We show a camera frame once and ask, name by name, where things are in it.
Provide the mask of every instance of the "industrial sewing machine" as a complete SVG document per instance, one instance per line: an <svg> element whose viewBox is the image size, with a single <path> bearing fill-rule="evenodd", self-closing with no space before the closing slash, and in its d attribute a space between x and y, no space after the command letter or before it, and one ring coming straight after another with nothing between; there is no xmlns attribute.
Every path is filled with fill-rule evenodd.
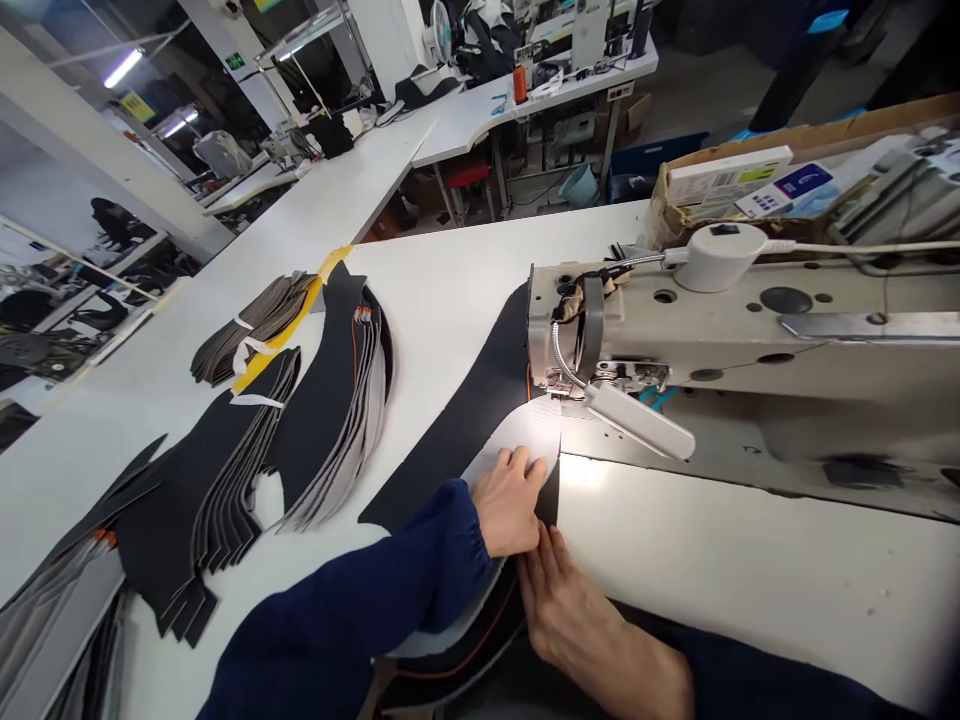
<svg viewBox="0 0 960 720"><path fill-rule="evenodd" d="M293 120L279 123L270 136L260 143L270 160L282 170L296 170L304 160L317 156L303 130Z"/></svg>
<svg viewBox="0 0 960 720"><path fill-rule="evenodd" d="M713 225L628 275L534 269L534 382L585 400L563 452L960 522L956 275L753 264L778 243Z"/></svg>

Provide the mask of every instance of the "blue label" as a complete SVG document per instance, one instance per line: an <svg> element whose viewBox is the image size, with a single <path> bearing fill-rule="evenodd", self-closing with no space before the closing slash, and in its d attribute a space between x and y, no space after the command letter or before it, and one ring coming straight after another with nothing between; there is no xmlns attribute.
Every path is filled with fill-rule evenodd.
<svg viewBox="0 0 960 720"><path fill-rule="evenodd" d="M780 188L784 195L794 200L821 185L826 185L831 180L833 180L833 175L819 165L804 165L799 170L784 175L773 184Z"/></svg>

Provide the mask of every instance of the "red thread spool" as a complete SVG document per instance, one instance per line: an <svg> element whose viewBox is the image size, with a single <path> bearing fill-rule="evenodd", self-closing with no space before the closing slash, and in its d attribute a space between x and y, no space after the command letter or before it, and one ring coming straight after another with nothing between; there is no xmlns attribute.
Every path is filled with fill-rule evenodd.
<svg viewBox="0 0 960 720"><path fill-rule="evenodd" d="M513 69L513 100L517 105L527 101L527 71L523 65Z"/></svg>

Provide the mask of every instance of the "table leg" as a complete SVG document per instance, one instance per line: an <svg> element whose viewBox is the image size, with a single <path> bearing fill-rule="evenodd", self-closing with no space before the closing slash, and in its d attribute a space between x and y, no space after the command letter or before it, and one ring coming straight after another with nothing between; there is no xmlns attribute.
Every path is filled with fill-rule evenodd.
<svg viewBox="0 0 960 720"><path fill-rule="evenodd" d="M463 207L463 196L460 194L460 188L451 192L453 194L453 206L457 209L457 227L466 227L467 211Z"/></svg>
<svg viewBox="0 0 960 720"><path fill-rule="evenodd" d="M599 205L607 202L607 175L610 172L610 156L613 155L613 139L617 134L617 123L620 120L620 98L613 101L610 108L610 124L607 126L607 142L603 146L603 161L600 163L600 199Z"/></svg>
<svg viewBox="0 0 960 720"><path fill-rule="evenodd" d="M500 212L507 212L507 180L503 174L503 155L500 154L500 131L494 128L490 131L490 142L493 144L493 172L497 176L497 187L500 189Z"/></svg>
<svg viewBox="0 0 960 720"><path fill-rule="evenodd" d="M453 224L456 227L460 227L460 223L457 220L457 214L453 210L453 205L450 203L450 193L447 192L447 185L443 182L443 174L440 172L440 163L433 164L433 174L437 176L437 184L440 185L440 194L443 195L443 204L447 207L447 215L450 216L450 219L453 220Z"/></svg>
<svg viewBox="0 0 960 720"><path fill-rule="evenodd" d="M493 191L490 189L490 178L483 181L483 193L487 196L487 208L490 210L490 222L497 221L497 211L493 208Z"/></svg>

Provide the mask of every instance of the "stack of leather pieces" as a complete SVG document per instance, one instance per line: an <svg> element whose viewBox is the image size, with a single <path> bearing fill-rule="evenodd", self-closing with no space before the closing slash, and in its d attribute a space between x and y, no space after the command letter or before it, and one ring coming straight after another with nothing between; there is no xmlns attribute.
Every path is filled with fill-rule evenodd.
<svg viewBox="0 0 960 720"><path fill-rule="evenodd" d="M300 314L310 284L316 279L316 275L297 271L270 283L236 318L197 349L190 365L194 379L216 387L232 378L236 374L237 354L246 363L255 352L251 345L269 342L282 333Z"/></svg>
<svg viewBox="0 0 960 720"><path fill-rule="evenodd" d="M202 571L236 564L260 536L253 479L299 371L300 349L284 350L236 399L221 393L158 462L158 487L120 515L123 569L161 635L195 646L217 605Z"/></svg>
<svg viewBox="0 0 960 720"><path fill-rule="evenodd" d="M45 564L0 611L0 719L117 717L104 712L111 679L119 691L122 582L111 540L88 539Z"/></svg>
<svg viewBox="0 0 960 720"><path fill-rule="evenodd" d="M560 403L531 387L526 348L527 286L508 298L467 378L360 513L360 522L398 532L447 478L469 486L501 448L525 445L547 458L548 480L537 515L555 524L559 499ZM513 563L491 564L474 602L442 633L416 632L391 655L396 675L379 701L382 713L450 702L479 681L523 626Z"/></svg>
<svg viewBox="0 0 960 720"><path fill-rule="evenodd" d="M160 484L153 456L131 460L0 611L0 718L119 717L124 579L120 514Z"/></svg>
<svg viewBox="0 0 960 720"><path fill-rule="evenodd" d="M285 531L315 527L342 506L380 439L393 380L390 329L366 278L351 275L341 262L322 292L317 355L284 410L265 461L280 474Z"/></svg>

